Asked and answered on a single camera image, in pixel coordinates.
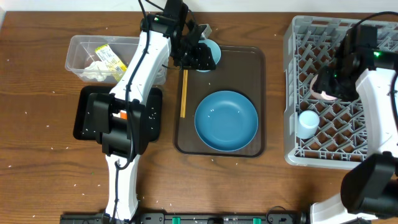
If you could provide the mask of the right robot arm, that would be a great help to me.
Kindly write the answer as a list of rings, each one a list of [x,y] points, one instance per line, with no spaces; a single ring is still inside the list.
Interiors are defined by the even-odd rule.
[[[368,155],[343,178],[340,192],[310,207],[309,223],[371,223],[397,216],[397,54],[377,46],[377,27],[355,25],[310,88],[361,100]]]

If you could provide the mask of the large blue plate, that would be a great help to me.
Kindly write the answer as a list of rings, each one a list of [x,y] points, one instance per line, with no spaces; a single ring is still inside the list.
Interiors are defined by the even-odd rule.
[[[198,104],[195,131],[208,147],[234,152],[254,139],[259,128],[258,113],[246,96],[229,90],[216,91]]]

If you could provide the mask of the small light blue bowl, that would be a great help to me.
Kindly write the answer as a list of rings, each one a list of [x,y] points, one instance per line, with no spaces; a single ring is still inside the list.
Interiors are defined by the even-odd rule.
[[[200,40],[198,42],[198,65],[197,71],[210,72],[216,69],[221,60],[220,46],[210,39]]]

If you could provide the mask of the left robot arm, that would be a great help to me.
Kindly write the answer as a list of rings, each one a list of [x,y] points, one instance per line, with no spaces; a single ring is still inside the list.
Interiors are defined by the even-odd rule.
[[[143,14],[139,45],[122,80],[109,93],[88,96],[84,123],[102,146],[109,168],[109,200],[99,223],[131,223],[140,156],[149,143],[147,99],[169,58],[182,70],[214,70],[211,50],[200,43],[206,25],[186,20],[188,6],[169,0],[160,12]]]

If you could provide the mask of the white napkin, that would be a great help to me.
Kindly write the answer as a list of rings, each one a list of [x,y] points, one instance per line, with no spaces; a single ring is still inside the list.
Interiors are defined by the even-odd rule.
[[[85,80],[94,80],[96,82],[103,82],[108,76],[113,73],[109,70],[106,64],[102,61],[94,61],[80,74],[80,78]]]

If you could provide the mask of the light blue plastic cup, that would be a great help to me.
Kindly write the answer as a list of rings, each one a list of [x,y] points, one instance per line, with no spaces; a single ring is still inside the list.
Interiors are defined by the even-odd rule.
[[[316,112],[306,110],[298,116],[297,137],[300,139],[308,139],[315,135],[320,118]]]

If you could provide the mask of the orange carrot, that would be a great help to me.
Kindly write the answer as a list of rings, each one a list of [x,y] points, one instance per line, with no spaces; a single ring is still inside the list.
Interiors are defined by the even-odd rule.
[[[120,112],[120,117],[121,117],[122,119],[127,119],[127,114],[126,114],[125,112],[121,111],[121,112]]]

